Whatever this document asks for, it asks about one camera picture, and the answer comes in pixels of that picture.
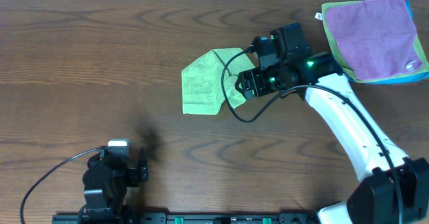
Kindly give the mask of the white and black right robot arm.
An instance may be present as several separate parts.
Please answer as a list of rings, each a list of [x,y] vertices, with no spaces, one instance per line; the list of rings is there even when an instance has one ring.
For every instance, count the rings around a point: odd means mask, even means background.
[[[259,66],[238,75],[236,89],[253,99],[298,93],[326,122],[359,182],[351,196],[319,209],[319,223],[414,223],[428,212],[428,162],[411,159],[376,124],[332,54],[314,54],[299,23],[253,39]]]

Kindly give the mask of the light green microfiber cloth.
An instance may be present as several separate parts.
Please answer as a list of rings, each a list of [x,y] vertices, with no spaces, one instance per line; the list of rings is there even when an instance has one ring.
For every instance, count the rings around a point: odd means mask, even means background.
[[[212,49],[197,58],[182,70],[182,112],[192,115],[216,115],[225,99],[232,108],[246,102],[245,97],[235,89],[238,74],[255,68],[246,55],[240,55],[228,69],[227,62],[240,48]]]

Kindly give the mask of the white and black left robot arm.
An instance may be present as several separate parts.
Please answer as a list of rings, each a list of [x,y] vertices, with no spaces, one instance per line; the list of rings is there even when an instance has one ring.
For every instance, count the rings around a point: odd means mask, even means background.
[[[78,223],[138,223],[134,211],[123,204],[127,189],[148,180],[147,155],[138,151],[137,165],[128,166],[127,147],[103,146],[90,157],[84,173],[85,206],[78,212]]]

